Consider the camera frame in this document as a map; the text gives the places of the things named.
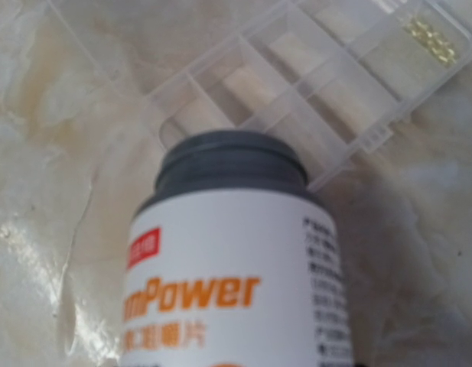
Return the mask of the orange pill bottle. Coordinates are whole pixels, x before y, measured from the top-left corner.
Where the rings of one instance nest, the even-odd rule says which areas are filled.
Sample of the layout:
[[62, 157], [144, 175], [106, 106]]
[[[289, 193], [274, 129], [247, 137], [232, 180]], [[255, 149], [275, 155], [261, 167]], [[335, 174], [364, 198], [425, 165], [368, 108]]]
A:
[[122, 366], [352, 366], [329, 212], [295, 151], [208, 132], [164, 157], [130, 227]]

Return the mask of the clear plastic pill organizer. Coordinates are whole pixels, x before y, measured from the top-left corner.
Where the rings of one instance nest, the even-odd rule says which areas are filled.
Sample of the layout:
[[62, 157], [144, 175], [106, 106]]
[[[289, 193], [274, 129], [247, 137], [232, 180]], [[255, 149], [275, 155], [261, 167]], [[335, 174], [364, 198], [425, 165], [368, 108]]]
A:
[[373, 152], [472, 61], [449, 1], [52, 1], [168, 150], [201, 132], [273, 135], [311, 188]]

